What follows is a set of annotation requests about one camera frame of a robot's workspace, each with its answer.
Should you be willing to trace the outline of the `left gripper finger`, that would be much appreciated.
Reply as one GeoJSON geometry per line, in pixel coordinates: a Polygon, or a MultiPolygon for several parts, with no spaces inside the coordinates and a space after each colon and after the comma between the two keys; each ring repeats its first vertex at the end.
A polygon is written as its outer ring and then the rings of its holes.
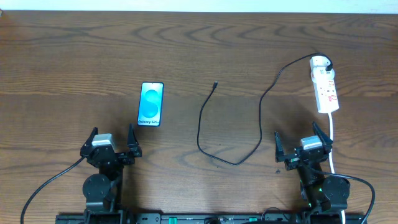
{"type": "Polygon", "coordinates": [[[94,139],[94,137],[97,135],[98,133],[98,128],[94,127],[92,132],[90,133],[88,139],[85,141],[85,143],[82,145],[82,149],[88,148],[92,146],[92,141],[94,139]]]}
{"type": "Polygon", "coordinates": [[[128,133],[127,133],[127,147],[129,149],[137,149],[139,147],[139,143],[136,140],[135,134],[134,134],[134,126],[131,123],[129,125],[128,133]]]}

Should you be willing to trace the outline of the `blue Galaxy smartphone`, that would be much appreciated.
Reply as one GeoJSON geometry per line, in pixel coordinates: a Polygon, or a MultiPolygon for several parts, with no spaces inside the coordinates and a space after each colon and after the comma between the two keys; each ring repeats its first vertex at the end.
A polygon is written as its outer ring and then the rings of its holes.
{"type": "Polygon", "coordinates": [[[137,124],[139,126],[160,126],[164,84],[162,82],[143,82],[139,100],[137,124]]]}

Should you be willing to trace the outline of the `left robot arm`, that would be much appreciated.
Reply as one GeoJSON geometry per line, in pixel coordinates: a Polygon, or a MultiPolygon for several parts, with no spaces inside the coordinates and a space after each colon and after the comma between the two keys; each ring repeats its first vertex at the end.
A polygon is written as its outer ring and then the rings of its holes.
{"type": "Polygon", "coordinates": [[[125,152],[116,152],[113,136],[99,134],[93,128],[89,138],[80,149],[80,156],[98,169],[89,176],[82,187],[86,198],[83,214],[85,223],[131,223],[129,211],[121,205],[123,170],[133,165],[135,158],[142,156],[142,149],[135,137],[134,126],[129,125],[125,152]]]}

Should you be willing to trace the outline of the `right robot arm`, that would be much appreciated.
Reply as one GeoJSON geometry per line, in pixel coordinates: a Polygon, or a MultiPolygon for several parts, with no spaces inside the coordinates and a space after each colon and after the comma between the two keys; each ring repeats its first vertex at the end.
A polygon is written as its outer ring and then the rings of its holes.
{"type": "Polygon", "coordinates": [[[285,154],[279,134],[275,137],[275,161],[283,162],[286,170],[296,170],[301,191],[309,209],[300,215],[302,223],[341,223],[341,212],[348,207],[350,183],[343,177],[322,173],[320,163],[328,160],[333,141],[312,124],[314,135],[303,138],[293,154],[285,154]]]}

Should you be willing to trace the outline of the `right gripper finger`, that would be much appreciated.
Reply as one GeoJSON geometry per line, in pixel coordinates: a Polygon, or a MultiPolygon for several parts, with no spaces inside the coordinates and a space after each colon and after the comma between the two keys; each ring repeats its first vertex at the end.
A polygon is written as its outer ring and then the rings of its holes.
{"type": "Polygon", "coordinates": [[[320,141],[323,146],[331,146],[333,144],[333,141],[330,139],[329,136],[327,136],[322,129],[319,127],[319,125],[314,121],[312,123],[312,128],[313,132],[315,135],[317,135],[320,138],[320,141]]]}
{"type": "Polygon", "coordinates": [[[274,138],[275,138],[275,159],[283,159],[284,149],[278,132],[274,133],[274,138]]]}

